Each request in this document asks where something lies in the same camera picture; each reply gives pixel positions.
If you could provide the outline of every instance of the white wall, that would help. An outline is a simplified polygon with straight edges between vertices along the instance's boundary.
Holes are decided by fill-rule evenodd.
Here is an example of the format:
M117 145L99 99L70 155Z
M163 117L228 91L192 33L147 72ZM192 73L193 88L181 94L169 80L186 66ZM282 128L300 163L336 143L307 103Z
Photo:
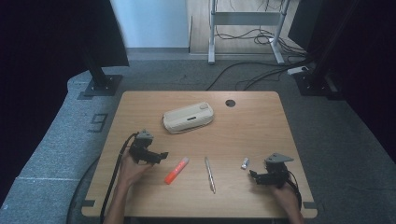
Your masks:
M110 0L125 48L187 48L187 0Z

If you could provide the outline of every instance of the power strip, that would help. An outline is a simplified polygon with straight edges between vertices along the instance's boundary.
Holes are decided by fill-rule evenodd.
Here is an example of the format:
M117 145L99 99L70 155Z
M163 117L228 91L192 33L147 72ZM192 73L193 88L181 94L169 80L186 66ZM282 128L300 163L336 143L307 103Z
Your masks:
M294 75L294 74L306 72L308 70L309 69L306 66L291 68L291 69L288 70L288 75Z

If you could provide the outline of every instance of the pen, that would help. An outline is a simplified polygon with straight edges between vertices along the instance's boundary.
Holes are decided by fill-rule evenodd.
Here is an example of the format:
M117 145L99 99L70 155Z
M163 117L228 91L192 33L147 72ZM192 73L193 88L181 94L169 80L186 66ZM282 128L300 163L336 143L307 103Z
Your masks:
M213 175L212 175L212 171L210 170L209 159L207 157L205 157L205 164L206 164L207 172L209 173L209 180L210 180L210 184L212 185L213 193L216 193L215 182L213 182Z

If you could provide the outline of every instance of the wire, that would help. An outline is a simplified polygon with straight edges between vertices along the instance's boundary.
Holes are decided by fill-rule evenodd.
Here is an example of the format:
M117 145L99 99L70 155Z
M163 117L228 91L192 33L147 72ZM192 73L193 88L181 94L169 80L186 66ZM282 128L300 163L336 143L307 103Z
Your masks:
M283 64L273 64L273 63L255 63L255 62L253 62L253 63L235 63L235 64L232 64L232 65L230 65L230 66L224 68L224 69L221 71L221 73L216 77L216 79L212 82L212 84L210 84L210 86L209 86L208 88L206 88L206 91L209 91L210 88L212 88L212 86L215 85L215 83L219 80L219 78L220 78L227 70L229 70L230 68L235 67L235 66L237 66L237 65L240 65L240 64L262 64L262 65L268 65L268 66L286 66L286 65L283 65Z
M267 0L267 6L265 7L265 10L264 11L267 11L267 9L268 9L268 5L270 4L270 0Z
M134 136L137 136L137 133L133 133L133 134L131 134L131 136L128 137L128 139L125 141L124 145L122 146L122 148L120 150L119 156L117 157L116 165L115 165L114 171L113 171L113 176L111 176L110 184L108 185L106 197L105 197L105 200L103 201L102 209L101 209L101 212L100 212L100 221L101 221L101 223L103 223L105 221L105 210L106 210L106 206L107 206L107 201L108 201L108 198L110 196L111 190L113 189L114 181L116 180L117 172L118 172L119 167L120 167L122 154L124 153L125 148L128 146L129 141Z
M231 2L232 0L230 0L230 6L233 9L233 11L235 11L235 8L233 8L233 2Z
M289 173L293 176L294 182L296 183L296 187L298 188L298 183L297 183L296 177L294 176L294 174L291 171L289 171Z
M283 67L283 68L271 70L271 71L268 72L268 73L262 73L262 74L260 74L259 76L256 76L256 77L254 77L254 78L252 78L252 79L250 79L250 80L238 81L238 82L235 84L234 87L235 87L235 90L236 90L236 87L237 87L237 85L238 85L239 83L241 83L241 82L247 82L247 85L246 85L245 88L243 89L243 91L246 91L248 88L250 88L251 86L253 86L253 85L256 84L257 82L259 82L259 81L261 81L261 80L263 80L263 79L265 79L265 78L267 78L267 77L270 77L270 76L273 76L273 75L276 75L276 74L285 72L285 71L287 71L287 70L289 70L289 69L291 69L291 68L294 68L294 67L298 67L298 66L305 65L305 64L307 64L307 63L311 63L313 60L314 60L313 58L307 58L307 59L305 59L305 60L303 60L303 61L300 61L300 62L297 62L297 63L292 63L292 64L273 64L273 63L258 63L258 62L252 62L252 63L251 63L251 62L235 63L235 64L232 64L232 65L230 65L230 66L224 68L224 69L221 71L221 73L215 78L215 80L210 84L210 86L206 88L206 91L209 91L209 90L213 87L213 85L215 85L215 83L220 79L220 77L224 75L224 73L225 73L226 71L228 71L228 70L231 69L232 67L235 67L235 66L240 65L240 64L262 64L262 65L267 65L267 66L281 66L281 67ZM275 79L275 80L272 79L271 81L278 81L279 78L280 78L280 75L278 76L277 79Z
M273 9L273 10L279 9L279 11L281 11L284 2L285 2L285 0L281 0L279 6L277 6L277 7L270 7L270 8Z
M254 39L254 43L255 44L259 44L259 45L271 44L271 41L269 39L274 37L274 34L268 32L266 30L263 30L261 26L259 27L259 29L253 29L253 30L248 31L245 34L237 35L237 36L235 36L235 35L227 35L227 34L219 34L217 26L215 26L215 29L216 29L216 36L218 36L220 39L224 39L224 40L230 40L230 39ZM247 36L247 35L255 32L255 31L258 31L259 33L257 35L255 35L255 36ZM281 37L278 39L278 43L279 43L280 47L285 52L287 52L289 54L294 54L294 55L303 56L303 57L306 55L306 52L304 52L304 49L295 48L295 47L292 47L292 46L288 45L286 43L286 41L283 38L281 38Z
M78 181L78 185L73 193L72 199L70 200L70 204L69 204L69 209L67 210L67 217L66 217L66 224L71 223L70 222L70 217L71 217L71 213L72 213L72 207L73 207L73 203L74 200L76 199L76 195L77 192L79 190L79 188L81 187L82 184L82 180L85 178L85 176L87 175L87 173L91 170L91 168L99 161L100 156L98 156L92 163L91 165L88 167L88 169L85 171L84 175L82 176L82 178Z
M257 7L257 10L256 10L256 11L259 11L259 9L260 9L260 7L261 7L262 5L264 5L264 0L262 0L262 3Z

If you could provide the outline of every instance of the gray carpet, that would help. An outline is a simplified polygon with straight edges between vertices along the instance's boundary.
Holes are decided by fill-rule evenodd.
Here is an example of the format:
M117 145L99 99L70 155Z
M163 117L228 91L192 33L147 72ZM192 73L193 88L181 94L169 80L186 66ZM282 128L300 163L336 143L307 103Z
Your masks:
M123 75L115 96L79 100L91 75L85 72L69 80L64 105L2 205L1 223L66 223L68 217L70 223L98 223L98 218L84 217L80 207L122 93L204 91L224 68L241 62L219 59L209 65L199 56L191 59L165 54L158 60L145 57L148 56L133 55L130 67L104 69L108 75ZM238 81L274 68L258 64L235 66L219 78L211 91L234 91ZM279 93L318 207L318 216L306 219L306 223L396 223L396 166L349 105L324 97L301 96L293 77L286 73L279 81L277 76L268 79L248 91ZM246 83L236 88L242 90L243 84ZM257 219L139 222L265 223Z

